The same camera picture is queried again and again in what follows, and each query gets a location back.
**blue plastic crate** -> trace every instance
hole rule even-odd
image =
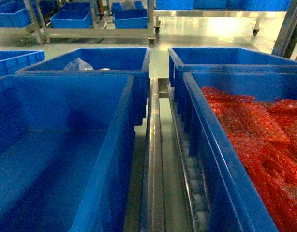
[[[0,6],[0,27],[22,28],[29,24],[29,14],[24,5],[10,2]]]
[[[148,28],[146,9],[117,11],[113,13],[115,28]]]
[[[175,101],[181,101],[183,73],[188,71],[297,72],[296,61],[244,48],[170,48],[169,55]]]
[[[244,11],[287,11],[291,0],[242,0]]]
[[[226,10],[228,0],[194,0],[193,7],[195,9],[223,9]]]
[[[90,28],[93,24],[89,3],[67,3],[53,17],[54,28]]]
[[[278,232],[201,88],[253,95],[257,101],[297,100],[297,73],[186,72],[183,80],[185,130],[191,135],[190,155],[200,161],[208,187],[209,231]]]
[[[126,75],[0,78],[0,232],[122,232],[134,148]]]
[[[192,10],[193,0],[156,0],[156,10]]]
[[[44,60],[44,51],[0,51],[0,77]]]
[[[94,71],[88,73],[128,74],[135,77],[136,99],[139,99],[137,125],[142,125],[146,117],[147,88],[149,86],[149,48],[81,48],[59,57],[23,68],[18,73],[70,73],[64,67],[73,60],[81,58],[90,64]]]

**metal shelf cart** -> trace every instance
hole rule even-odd
[[[75,0],[73,2],[90,2],[91,14],[93,18],[92,28],[87,29],[63,29],[63,28],[51,28],[44,22],[44,17],[40,10],[40,0],[36,0],[36,6],[40,15],[41,24],[45,32],[46,42],[50,43],[50,38],[139,38],[149,39],[150,46],[155,45],[155,35],[153,32],[154,24],[153,18],[151,17],[152,9],[148,9],[148,28],[147,29],[108,29],[106,28],[111,16],[110,2],[107,1],[108,10],[102,16],[101,21],[97,23],[97,14],[102,12],[96,12],[95,9],[102,9],[102,6],[98,7],[98,0]]]
[[[42,35],[36,15],[33,10],[31,0],[23,0],[25,7],[29,13],[31,23],[23,28],[2,28],[0,27],[0,36],[31,36],[32,34],[36,38],[39,45],[43,44]]]

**clear plastic bag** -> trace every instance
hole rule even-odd
[[[80,59],[79,57],[74,61],[67,64],[64,68],[64,71],[90,71],[94,70],[94,68],[86,63],[84,60]]]
[[[137,9],[134,5],[134,0],[123,0],[120,2],[120,6],[124,11]]]

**caster wheel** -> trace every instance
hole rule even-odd
[[[155,40],[149,40],[149,46],[155,47]]]
[[[258,30],[253,30],[253,35],[256,36],[259,32],[259,29]]]
[[[160,27],[155,27],[155,34],[156,34],[156,35],[159,34],[159,28],[160,28]]]

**gray floor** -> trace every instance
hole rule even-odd
[[[282,19],[263,19],[257,37],[252,34],[255,19],[249,18],[160,18],[162,25],[157,46],[152,49],[150,77],[168,78],[169,47],[212,46],[245,47],[255,51],[271,53],[279,33]],[[42,49],[45,58],[50,59],[80,47],[140,47],[147,46],[147,40],[133,39],[55,39],[52,44],[38,46],[33,37],[2,38],[0,50]],[[183,197],[177,159],[174,129],[168,99],[160,100],[165,213],[167,232],[188,232],[190,224]],[[136,127],[136,144],[125,231],[135,232],[138,228],[146,121]]]

